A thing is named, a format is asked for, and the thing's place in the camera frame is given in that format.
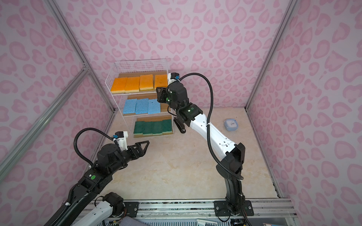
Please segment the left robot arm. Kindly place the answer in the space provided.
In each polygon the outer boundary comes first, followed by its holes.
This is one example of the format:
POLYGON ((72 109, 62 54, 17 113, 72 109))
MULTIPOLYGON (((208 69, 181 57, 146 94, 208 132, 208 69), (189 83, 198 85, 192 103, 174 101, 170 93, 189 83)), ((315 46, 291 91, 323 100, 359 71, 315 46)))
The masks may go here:
POLYGON ((90 164, 90 168, 81 179, 70 188, 66 201, 56 213, 45 223, 46 226, 70 226, 87 205, 109 184, 113 175, 128 166, 130 161, 137 160, 146 154, 150 142, 136 142, 132 146, 121 146, 121 139, 126 138, 125 132, 116 132, 113 137, 96 128, 85 128, 74 138, 76 154, 90 164), (97 152, 97 160, 92 162, 78 148, 78 138, 86 131, 95 131, 113 143, 104 145, 97 152))

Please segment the orange sponge back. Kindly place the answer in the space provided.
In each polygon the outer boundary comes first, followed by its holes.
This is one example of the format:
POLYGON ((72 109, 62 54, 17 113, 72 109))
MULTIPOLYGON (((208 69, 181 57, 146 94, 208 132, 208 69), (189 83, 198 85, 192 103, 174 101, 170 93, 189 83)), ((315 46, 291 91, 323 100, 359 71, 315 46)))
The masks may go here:
POLYGON ((168 86, 167 74, 157 74, 155 75, 154 88, 158 87, 166 88, 168 86))

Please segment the green sponge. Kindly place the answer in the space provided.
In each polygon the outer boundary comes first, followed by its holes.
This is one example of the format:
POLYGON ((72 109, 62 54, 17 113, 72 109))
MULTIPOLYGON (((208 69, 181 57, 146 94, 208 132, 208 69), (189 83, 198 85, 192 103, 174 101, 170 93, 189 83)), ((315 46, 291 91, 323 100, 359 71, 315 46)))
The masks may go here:
POLYGON ((136 121, 134 126, 133 134, 135 136, 137 135, 143 135, 144 128, 145 128, 145 121, 136 121))
POLYGON ((163 134, 163 122, 155 121, 153 123, 152 135, 162 135, 163 134))
POLYGON ((162 120, 162 134, 172 134, 173 133, 173 122, 172 119, 162 120))
POLYGON ((146 121, 144 123, 144 129, 143 129, 143 135, 144 136, 152 136, 153 135, 153 129, 154 129, 154 122, 153 121, 146 121))

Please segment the orange sponge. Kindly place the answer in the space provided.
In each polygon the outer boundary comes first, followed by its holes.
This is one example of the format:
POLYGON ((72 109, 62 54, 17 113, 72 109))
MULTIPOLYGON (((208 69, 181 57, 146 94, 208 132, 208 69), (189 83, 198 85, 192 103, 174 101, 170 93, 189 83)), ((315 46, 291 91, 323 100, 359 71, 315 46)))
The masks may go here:
POLYGON ((140 91, 140 77, 128 77, 125 85, 125 93, 136 93, 140 91))
POLYGON ((127 83, 127 77, 115 78, 111 87, 112 94, 123 94, 125 93, 125 87, 127 83))
POLYGON ((140 91, 149 91, 154 89, 154 76, 152 74, 141 75, 139 90, 140 91))
POLYGON ((154 88, 158 87, 166 88, 168 86, 167 74, 157 74, 155 75, 154 88))

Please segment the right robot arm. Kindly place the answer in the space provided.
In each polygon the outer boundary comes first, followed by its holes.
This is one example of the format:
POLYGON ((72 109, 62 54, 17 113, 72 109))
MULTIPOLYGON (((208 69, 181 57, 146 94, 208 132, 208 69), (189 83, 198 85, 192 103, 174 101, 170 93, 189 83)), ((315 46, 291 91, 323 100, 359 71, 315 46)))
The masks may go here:
POLYGON ((211 82, 200 73, 189 73, 183 77, 178 73, 169 73, 166 76, 167 84, 158 85, 156 88, 157 100, 174 110, 174 122, 181 133, 185 133, 185 127, 188 126, 206 140, 208 150, 217 163, 216 169, 225 180, 226 212, 232 216, 247 217, 241 175, 246 148, 242 143, 231 141, 211 123, 212 106, 206 115, 196 104, 190 102, 187 90, 182 84, 182 80, 190 76, 198 76, 206 81, 210 100, 213 101, 211 82))

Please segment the blue sponge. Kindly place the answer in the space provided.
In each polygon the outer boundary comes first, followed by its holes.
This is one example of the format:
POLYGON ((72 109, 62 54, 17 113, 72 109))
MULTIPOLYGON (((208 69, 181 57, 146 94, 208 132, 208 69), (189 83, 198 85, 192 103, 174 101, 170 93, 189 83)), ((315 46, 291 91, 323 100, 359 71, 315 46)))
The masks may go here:
POLYGON ((148 101, 148 114, 159 114, 161 113, 161 105, 157 99, 149 99, 148 101))
POLYGON ((134 114, 136 111, 137 99, 127 99, 123 107, 123 114, 134 114))
POLYGON ((136 111, 135 111, 136 115, 142 115, 148 113, 148 101, 149 101, 148 98, 137 99, 136 111))

